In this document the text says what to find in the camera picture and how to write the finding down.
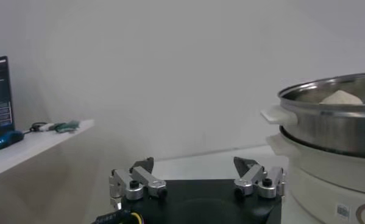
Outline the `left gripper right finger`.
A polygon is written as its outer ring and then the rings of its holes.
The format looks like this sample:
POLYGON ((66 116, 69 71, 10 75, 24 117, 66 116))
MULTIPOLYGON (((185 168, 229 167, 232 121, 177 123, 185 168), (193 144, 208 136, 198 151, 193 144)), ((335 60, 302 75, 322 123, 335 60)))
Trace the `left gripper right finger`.
POLYGON ((242 201, 255 193, 265 199, 285 196, 285 172, 282 167, 274 166, 267 170, 253 159, 234 157, 233 163, 239 175, 234 179, 234 195, 242 201))

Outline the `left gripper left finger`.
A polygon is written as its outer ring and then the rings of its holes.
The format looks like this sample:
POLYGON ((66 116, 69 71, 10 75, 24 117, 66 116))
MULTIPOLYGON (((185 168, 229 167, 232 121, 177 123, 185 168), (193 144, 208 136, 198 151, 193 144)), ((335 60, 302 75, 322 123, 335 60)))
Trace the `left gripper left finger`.
POLYGON ((128 169, 113 169, 108 178, 110 204, 115 210, 122 208, 122 202, 139 201, 144 193, 157 199, 165 199, 168 188, 165 180, 153 176, 153 157, 134 162, 128 169))

